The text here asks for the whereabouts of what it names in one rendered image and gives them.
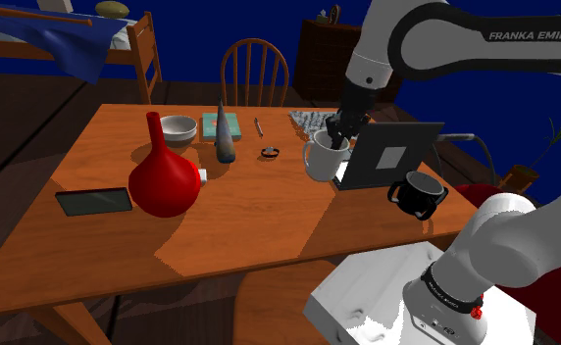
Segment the wooden bed with blue blanket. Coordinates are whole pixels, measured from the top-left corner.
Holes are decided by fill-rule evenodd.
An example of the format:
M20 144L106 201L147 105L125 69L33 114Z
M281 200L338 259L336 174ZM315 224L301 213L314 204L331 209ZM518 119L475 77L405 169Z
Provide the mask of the wooden bed with blue blanket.
M137 22L0 6L0 58L49 60L95 84L107 64L131 65L143 104L162 74L152 14Z

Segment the wooden table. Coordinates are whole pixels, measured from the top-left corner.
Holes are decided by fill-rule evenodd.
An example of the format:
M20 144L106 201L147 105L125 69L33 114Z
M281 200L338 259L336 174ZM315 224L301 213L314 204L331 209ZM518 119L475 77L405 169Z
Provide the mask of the wooden table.
M383 188L339 191L314 181L287 110L249 107L236 109L242 136L233 164L220 164L208 143L186 150L209 179L184 215L160 219L134 209L68 217L56 192L127 184L150 149L146 111L104 105L93 116L0 249L0 315L28 311L76 345L110 345L85 300L449 240L475 211L451 192L420 222L389 203ZM280 150L276 158L261 156L269 146Z

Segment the grey patterned cloth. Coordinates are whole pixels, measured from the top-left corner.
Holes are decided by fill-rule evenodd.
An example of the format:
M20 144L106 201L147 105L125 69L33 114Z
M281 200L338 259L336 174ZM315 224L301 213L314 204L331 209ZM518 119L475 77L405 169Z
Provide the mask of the grey patterned cloth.
M289 115L310 139L319 130L326 129L326 119L334 117L336 112L290 111Z

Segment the teal book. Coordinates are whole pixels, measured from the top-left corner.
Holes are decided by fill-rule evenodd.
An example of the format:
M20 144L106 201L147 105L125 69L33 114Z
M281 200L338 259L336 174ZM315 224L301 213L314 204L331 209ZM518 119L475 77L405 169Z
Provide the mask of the teal book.
M217 129L217 113L203 113L202 114L202 139L215 140ZM236 113L226 113L227 122L229 125L230 134L233 140L241 138L241 130L236 117Z

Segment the black two-handled cup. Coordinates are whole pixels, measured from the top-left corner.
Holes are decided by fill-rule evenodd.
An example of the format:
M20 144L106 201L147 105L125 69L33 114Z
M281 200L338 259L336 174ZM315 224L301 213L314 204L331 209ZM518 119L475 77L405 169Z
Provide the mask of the black two-handled cup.
M432 176L418 171L408 172L403 180L388 189L387 200L404 213L420 221L428 220L448 195L448 188Z

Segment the white bowl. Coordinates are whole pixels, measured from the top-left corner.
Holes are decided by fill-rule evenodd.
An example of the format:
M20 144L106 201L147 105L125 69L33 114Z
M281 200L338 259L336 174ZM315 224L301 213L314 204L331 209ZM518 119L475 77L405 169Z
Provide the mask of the white bowl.
M166 141L191 140L197 133L197 121L187 116L165 116L160 119Z

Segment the dark grey laptop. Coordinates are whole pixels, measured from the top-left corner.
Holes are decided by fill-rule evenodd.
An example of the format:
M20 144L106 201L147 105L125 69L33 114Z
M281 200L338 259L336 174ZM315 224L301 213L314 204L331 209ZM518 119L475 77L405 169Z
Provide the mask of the dark grey laptop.
M419 167L443 127L444 123L366 124L332 181L338 190L391 186Z

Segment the black tablet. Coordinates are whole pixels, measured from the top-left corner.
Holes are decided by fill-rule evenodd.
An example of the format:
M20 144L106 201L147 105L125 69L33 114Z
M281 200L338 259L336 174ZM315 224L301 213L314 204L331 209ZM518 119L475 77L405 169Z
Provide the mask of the black tablet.
M132 210L125 187L61 191L55 197L68 217Z

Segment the dark wooden dresser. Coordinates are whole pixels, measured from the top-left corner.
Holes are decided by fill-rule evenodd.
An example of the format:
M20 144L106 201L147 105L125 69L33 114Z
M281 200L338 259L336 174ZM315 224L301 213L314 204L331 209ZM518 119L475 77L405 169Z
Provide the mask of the dark wooden dresser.
M361 27L303 20L292 87L302 99L338 102Z

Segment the grey-blue cone vase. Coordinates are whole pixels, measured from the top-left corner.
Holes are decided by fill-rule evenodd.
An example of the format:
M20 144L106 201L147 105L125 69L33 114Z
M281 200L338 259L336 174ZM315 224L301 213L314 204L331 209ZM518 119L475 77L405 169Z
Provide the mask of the grey-blue cone vase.
M219 97L217 125L216 125L216 157L222 164L231 164L235 160L235 149L224 111L223 97Z

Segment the red round vase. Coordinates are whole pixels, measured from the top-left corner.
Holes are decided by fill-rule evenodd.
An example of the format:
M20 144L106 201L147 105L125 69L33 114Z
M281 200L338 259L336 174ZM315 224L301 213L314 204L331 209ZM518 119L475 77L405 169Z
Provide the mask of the red round vase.
M201 177L189 160L172 152L165 143L160 115L146 114L151 151L128 177L128 192L144 212L158 218L185 213L196 201Z

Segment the potted green plant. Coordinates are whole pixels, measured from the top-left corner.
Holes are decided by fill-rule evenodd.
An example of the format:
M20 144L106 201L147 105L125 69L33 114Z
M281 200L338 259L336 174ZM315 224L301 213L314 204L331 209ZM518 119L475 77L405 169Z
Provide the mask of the potted green plant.
M561 119L556 123L552 117L548 118L550 133L544 137L546 146L542 153L529 165L514 165L496 185L503 189L508 187L517 194L524 194L525 191L539 179L539 173L535 170L535 165L547 154L547 152L561 140Z

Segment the white mug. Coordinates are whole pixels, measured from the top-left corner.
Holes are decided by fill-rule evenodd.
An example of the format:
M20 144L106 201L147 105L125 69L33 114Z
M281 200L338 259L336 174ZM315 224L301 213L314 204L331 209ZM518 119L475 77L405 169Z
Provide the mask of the white mug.
M350 142L344 138L338 150L332 149L332 139L325 129L312 135L303 147L303 161L306 173L314 180L342 181L350 159Z

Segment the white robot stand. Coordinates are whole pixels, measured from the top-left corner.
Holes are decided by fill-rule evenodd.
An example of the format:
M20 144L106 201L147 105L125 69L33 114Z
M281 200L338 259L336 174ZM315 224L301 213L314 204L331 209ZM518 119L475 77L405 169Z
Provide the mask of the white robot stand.
M348 256L311 293L304 316L330 345L455 345L406 309L402 288L442 252L429 242ZM499 290L484 293L482 345L534 345L536 313Z

